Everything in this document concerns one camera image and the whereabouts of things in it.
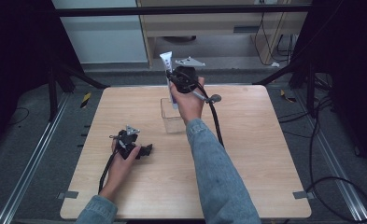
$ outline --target person's right hand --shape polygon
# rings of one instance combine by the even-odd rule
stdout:
[[[198,82],[204,86],[205,79],[198,77]],[[188,124],[192,119],[200,119],[203,113],[204,101],[195,96],[192,92],[180,93],[177,91],[174,83],[171,84],[171,93],[177,101],[180,116],[185,124]]]

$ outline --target black horizontal bar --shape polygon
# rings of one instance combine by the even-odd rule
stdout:
[[[69,8],[55,10],[36,10],[35,14],[52,14],[59,17],[92,16],[132,16],[132,15],[170,15],[170,14],[211,14],[211,13],[254,13],[254,12],[306,12],[319,9],[311,4],[300,5],[235,5],[235,6],[187,6],[187,7],[107,7],[107,8]]]

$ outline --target clear plastic box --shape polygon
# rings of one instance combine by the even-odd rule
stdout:
[[[183,118],[180,117],[179,110],[172,107],[172,103],[168,98],[161,99],[161,115],[167,133],[182,133],[186,131],[186,125]]]

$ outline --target white wall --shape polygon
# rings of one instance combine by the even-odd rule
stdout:
[[[56,8],[136,7],[135,0],[52,0]],[[81,63],[146,63],[138,16],[61,18]]]

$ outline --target person's left hand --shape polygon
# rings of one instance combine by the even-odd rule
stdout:
[[[111,146],[112,151],[115,146],[116,140],[113,140],[113,144]],[[124,182],[125,177],[130,173],[131,167],[134,164],[135,157],[139,153],[139,150],[140,146],[135,147],[126,160],[123,159],[119,153],[114,156],[108,170],[106,184],[102,188],[101,192],[99,192],[100,196],[109,199],[112,203],[114,202],[117,196],[117,191]]]

